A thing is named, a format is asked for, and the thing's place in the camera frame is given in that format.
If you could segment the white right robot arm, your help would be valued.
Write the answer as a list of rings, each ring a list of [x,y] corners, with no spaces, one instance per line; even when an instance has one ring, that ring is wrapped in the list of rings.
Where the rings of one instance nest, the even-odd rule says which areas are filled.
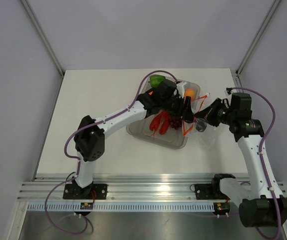
[[[252,118],[252,99],[247,93],[233,93],[230,105],[217,98],[195,113],[197,120],[213,127],[225,124],[233,134],[246,164],[250,190],[232,174],[215,174],[210,192],[215,198],[226,195],[237,207],[244,227],[281,227],[287,220],[287,197],[272,172],[265,149],[265,132],[259,120]]]

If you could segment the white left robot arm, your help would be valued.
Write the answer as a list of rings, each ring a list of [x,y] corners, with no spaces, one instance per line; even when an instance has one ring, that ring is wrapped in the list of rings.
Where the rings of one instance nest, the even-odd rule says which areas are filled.
[[[75,143],[78,165],[75,175],[65,182],[65,200],[106,199],[107,185],[94,183],[94,162],[104,154],[108,137],[126,126],[139,138],[174,148],[183,145],[194,126],[198,89],[189,82],[167,78],[149,82],[150,88],[137,93],[129,106],[102,118],[82,118],[70,137]]]

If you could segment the clear zip top bag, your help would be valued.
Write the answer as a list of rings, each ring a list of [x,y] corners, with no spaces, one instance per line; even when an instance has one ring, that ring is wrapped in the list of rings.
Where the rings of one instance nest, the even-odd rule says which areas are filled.
[[[193,113],[205,110],[214,100],[215,99],[209,92],[200,97],[196,97],[191,101],[191,105],[195,105],[192,109]],[[193,123],[182,122],[183,136],[188,137],[189,139],[196,137],[197,142],[206,150],[210,150],[215,146],[215,143],[218,141],[219,136],[222,135],[223,131],[223,126],[220,125],[215,127],[198,118],[195,118]]]

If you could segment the purple grape bunch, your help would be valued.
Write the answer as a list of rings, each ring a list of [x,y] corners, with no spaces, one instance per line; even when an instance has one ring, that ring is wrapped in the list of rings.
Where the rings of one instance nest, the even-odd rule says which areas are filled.
[[[183,121],[179,118],[169,118],[169,126],[175,130],[178,130],[182,127]]]

